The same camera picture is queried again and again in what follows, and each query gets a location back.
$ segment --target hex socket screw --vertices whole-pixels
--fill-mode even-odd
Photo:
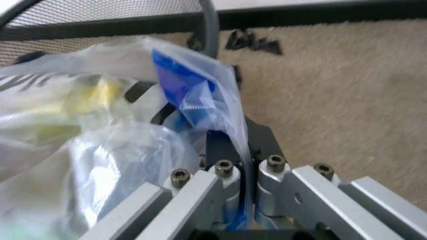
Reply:
[[[286,159],[280,155],[270,155],[267,158],[267,167],[275,173],[285,170]]]
[[[228,178],[233,175],[233,163],[230,160],[219,160],[215,163],[215,174],[220,178]]]
[[[320,162],[315,164],[313,168],[327,180],[332,181],[335,171],[330,165]]]
[[[190,180],[190,172],[186,169],[176,169],[170,174],[170,181],[172,186],[181,189]]]

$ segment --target clear plastic bag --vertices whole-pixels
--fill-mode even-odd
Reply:
[[[77,136],[0,184],[0,236],[75,239],[145,182],[198,169],[193,148],[160,125],[130,123]]]
[[[141,80],[157,83],[126,101]],[[0,101],[8,106],[0,110],[0,151],[13,152],[0,160],[2,236],[80,236],[142,183],[161,184],[175,168],[195,172],[207,130],[227,133],[240,154],[252,211],[247,127],[228,65],[127,37],[0,68]],[[17,200],[23,196],[35,200]]]

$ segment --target beige carpet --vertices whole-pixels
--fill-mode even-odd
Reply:
[[[245,114],[272,128],[291,165],[370,176],[427,210],[427,21],[255,32],[280,40],[284,56],[222,50],[219,59],[240,66]]]

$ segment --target silver metal beam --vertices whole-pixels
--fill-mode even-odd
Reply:
[[[427,239],[427,213],[370,177],[339,188],[405,239]]]
[[[224,202],[222,181],[199,170],[136,239],[187,239],[195,229],[210,229]]]
[[[306,229],[328,226],[341,239],[402,239],[310,166],[288,171],[283,179],[263,179],[286,216]]]
[[[172,193],[144,183],[80,240],[134,239],[172,199]]]

